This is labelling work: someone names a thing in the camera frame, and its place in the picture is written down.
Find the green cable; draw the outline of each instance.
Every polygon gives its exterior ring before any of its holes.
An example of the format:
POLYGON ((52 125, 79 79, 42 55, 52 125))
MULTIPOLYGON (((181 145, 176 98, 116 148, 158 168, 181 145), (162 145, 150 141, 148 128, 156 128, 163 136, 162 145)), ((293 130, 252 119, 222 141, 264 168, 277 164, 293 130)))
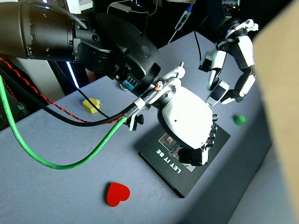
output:
POLYGON ((22 148, 25 150, 26 153, 28 153, 34 160, 38 161, 39 163, 50 167, 52 169, 72 169, 75 167, 78 167, 84 163, 86 163, 87 161, 89 161, 92 157, 94 157, 102 148, 103 146, 108 142, 108 140, 112 137, 112 135, 116 132, 116 130, 127 120, 126 117, 121 118, 114 126, 113 128, 107 133, 107 135, 103 138, 103 140, 97 145, 97 147, 88 155, 86 156, 84 159, 73 163, 73 164, 69 164, 69 165, 57 165, 51 162, 48 162, 46 160, 44 160, 43 158, 39 157, 37 154, 35 154, 27 145, 27 143, 25 142, 25 140, 22 138, 15 122, 14 122, 14 118, 13 115, 11 113, 10 107, 9 107, 9 103, 8 103, 8 99, 5 93, 5 87, 2 81, 2 76, 0 76, 0 96, 1 96, 1 100, 3 103, 3 107, 5 110, 5 114, 7 116, 9 125, 11 127, 11 130, 14 133, 15 138, 18 140, 19 144, 22 146, 22 148))

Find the table surface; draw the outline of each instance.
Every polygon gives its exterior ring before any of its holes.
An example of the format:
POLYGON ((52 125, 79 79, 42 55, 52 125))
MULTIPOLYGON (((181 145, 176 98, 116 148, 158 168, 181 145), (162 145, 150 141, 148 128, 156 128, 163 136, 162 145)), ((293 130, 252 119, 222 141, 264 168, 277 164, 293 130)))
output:
MULTIPOLYGON (((201 51, 214 45, 198 35, 201 51)), ((194 35, 188 34, 160 49, 160 75, 184 61, 182 85, 206 99, 208 74, 198 70, 199 54, 194 35)), ((241 71, 228 55, 221 78, 234 85, 241 71)), ((136 99, 104 77, 82 88, 88 97, 100 98, 108 115, 118 113, 136 99)), ((88 114, 74 92, 57 104, 89 121, 102 119, 88 114)), ((217 122, 231 135, 187 198, 179 198, 144 162, 138 151, 159 131, 157 110, 144 112, 144 125, 129 132, 122 126, 93 159, 75 169, 53 170, 31 159, 19 146, 10 128, 0 132, 0 223, 226 223, 271 143, 263 116, 258 84, 241 103, 213 107, 217 122), (246 115, 238 127, 234 115, 246 115), (110 182, 131 190, 130 198, 111 208, 105 201, 110 182)), ((56 164, 69 164, 85 157, 112 125, 76 127, 43 110, 17 123, 28 145, 56 164)))

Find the yellow object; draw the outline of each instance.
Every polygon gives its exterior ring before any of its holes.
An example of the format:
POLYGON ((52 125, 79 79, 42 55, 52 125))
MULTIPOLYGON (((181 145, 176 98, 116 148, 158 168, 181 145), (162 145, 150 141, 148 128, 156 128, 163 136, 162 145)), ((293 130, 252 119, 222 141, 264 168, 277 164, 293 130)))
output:
MULTIPOLYGON (((89 98, 89 100, 99 109, 101 101, 95 98, 89 98)), ((82 103, 83 107, 90 113, 96 113, 96 109, 86 100, 82 103)))

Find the red wire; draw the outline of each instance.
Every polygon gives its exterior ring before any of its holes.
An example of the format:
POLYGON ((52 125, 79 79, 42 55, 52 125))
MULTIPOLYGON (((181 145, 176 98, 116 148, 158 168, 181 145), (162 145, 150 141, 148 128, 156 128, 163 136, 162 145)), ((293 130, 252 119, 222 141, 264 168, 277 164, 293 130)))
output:
MULTIPOLYGON (((12 71, 14 71, 14 72, 17 74, 17 76, 18 76, 19 78, 21 78, 21 79, 22 79, 22 80, 23 80, 23 81, 24 81, 24 82, 25 82, 31 89, 34 90, 34 92, 35 92, 36 94, 40 95, 44 100, 46 100, 46 101, 49 102, 50 104, 54 105, 54 106, 57 107, 58 109, 62 110, 63 112, 67 113, 67 114, 70 115, 71 117, 73 117, 73 118, 75 118, 75 119, 77 119, 77 120, 80 120, 80 121, 82 121, 82 122, 89 123, 89 121, 86 121, 86 120, 83 120, 83 119, 81 119, 81 118, 79 118, 79 117, 76 117, 76 116, 73 115, 72 113, 66 111, 63 107, 60 107, 60 106, 58 106, 55 102, 49 100, 45 95, 41 94, 41 93, 37 90, 37 88, 35 88, 34 86, 32 86, 32 85, 30 84, 30 82, 28 82, 27 79, 23 78, 23 77, 20 75, 20 73, 19 73, 17 70, 15 70, 15 69, 14 69, 14 68, 13 68, 7 61, 5 61, 2 57, 0 57, 0 61, 4 62, 4 63, 5 63, 5 64, 6 64, 12 71)), ((123 117, 124 117, 124 116, 120 116, 120 117, 118 117, 117 119, 112 120, 112 121, 110 121, 110 122, 107 122, 107 123, 105 123, 105 124, 111 124, 111 123, 114 123, 114 122, 118 121, 119 119, 121 119, 121 118, 123 118, 123 117)))
POLYGON ((18 102, 19 105, 22 105, 22 106, 24 107, 24 105, 23 105, 19 100, 17 100, 17 98, 14 96, 13 91, 10 89, 10 87, 8 86, 8 84, 5 82, 4 78, 2 78, 2 80, 3 80, 3 83, 4 83, 4 85, 6 86, 7 90, 10 92, 10 95, 13 96, 14 100, 15 100, 16 102, 18 102))

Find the red heart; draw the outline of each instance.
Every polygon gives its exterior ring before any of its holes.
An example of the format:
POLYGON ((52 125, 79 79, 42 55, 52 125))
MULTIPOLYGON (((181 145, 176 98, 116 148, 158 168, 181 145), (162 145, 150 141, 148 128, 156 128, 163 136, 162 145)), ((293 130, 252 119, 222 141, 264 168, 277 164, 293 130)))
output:
POLYGON ((120 183, 111 183, 107 194, 107 203, 111 207, 117 206, 121 201, 130 197, 130 189, 120 183))

